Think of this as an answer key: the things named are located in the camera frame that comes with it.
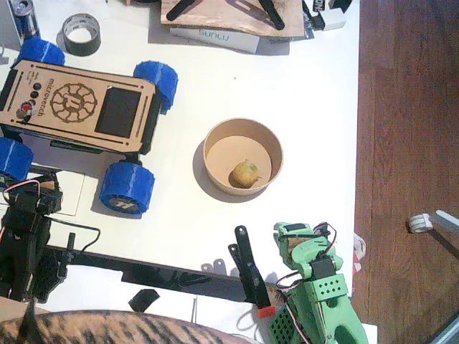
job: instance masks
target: yellow pear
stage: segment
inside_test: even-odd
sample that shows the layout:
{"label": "yellow pear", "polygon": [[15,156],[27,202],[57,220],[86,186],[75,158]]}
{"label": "yellow pear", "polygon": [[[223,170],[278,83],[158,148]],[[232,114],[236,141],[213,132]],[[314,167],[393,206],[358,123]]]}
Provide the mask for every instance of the yellow pear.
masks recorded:
{"label": "yellow pear", "polygon": [[256,165],[246,160],[236,165],[232,177],[241,187],[249,188],[260,178],[260,172]]}

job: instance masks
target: cardboard box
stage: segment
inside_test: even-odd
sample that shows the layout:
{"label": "cardboard box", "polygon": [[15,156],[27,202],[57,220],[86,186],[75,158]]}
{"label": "cardboard box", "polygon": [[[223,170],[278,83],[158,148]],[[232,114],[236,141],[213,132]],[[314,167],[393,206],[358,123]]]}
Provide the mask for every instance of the cardboard box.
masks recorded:
{"label": "cardboard box", "polygon": [[[23,317],[27,304],[0,297],[0,323],[5,320]],[[35,307],[35,314],[48,313],[46,310]]]}

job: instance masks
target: red button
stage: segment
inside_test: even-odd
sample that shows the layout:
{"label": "red button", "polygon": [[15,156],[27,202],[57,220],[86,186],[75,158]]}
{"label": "red button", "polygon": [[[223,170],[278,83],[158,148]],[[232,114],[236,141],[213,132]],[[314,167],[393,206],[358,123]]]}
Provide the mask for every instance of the red button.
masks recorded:
{"label": "red button", "polygon": [[27,111],[29,111],[31,109],[32,109],[32,104],[30,104],[29,102],[23,102],[21,104],[21,111],[23,113],[27,113]]}

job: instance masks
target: striped fur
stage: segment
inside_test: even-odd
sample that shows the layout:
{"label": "striped fur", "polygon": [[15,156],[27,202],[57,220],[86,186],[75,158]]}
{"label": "striped fur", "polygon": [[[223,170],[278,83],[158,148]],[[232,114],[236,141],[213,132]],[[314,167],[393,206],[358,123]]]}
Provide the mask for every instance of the striped fur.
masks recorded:
{"label": "striped fur", "polygon": [[[82,310],[41,314],[35,319],[46,344],[247,343],[201,325],[143,313]],[[0,343],[20,343],[16,339],[21,323],[21,319],[1,322]],[[30,339],[23,343],[36,344]]]}

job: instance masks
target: roll of tape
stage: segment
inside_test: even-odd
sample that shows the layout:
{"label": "roll of tape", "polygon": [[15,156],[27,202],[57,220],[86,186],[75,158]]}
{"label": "roll of tape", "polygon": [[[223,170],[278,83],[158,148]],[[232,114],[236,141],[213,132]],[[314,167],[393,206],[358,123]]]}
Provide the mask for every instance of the roll of tape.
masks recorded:
{"label": "roll of tape", "polygon": [[[69,38],[69,34],[78,29],[87,29],[91,35],[86,42],[76,42]],[[62,25],[65,48],[70,54],[77,56],[89,56],[94,54],[100,46],[100,27],[93,16],[87,13],[79,13],[70,16]]]}

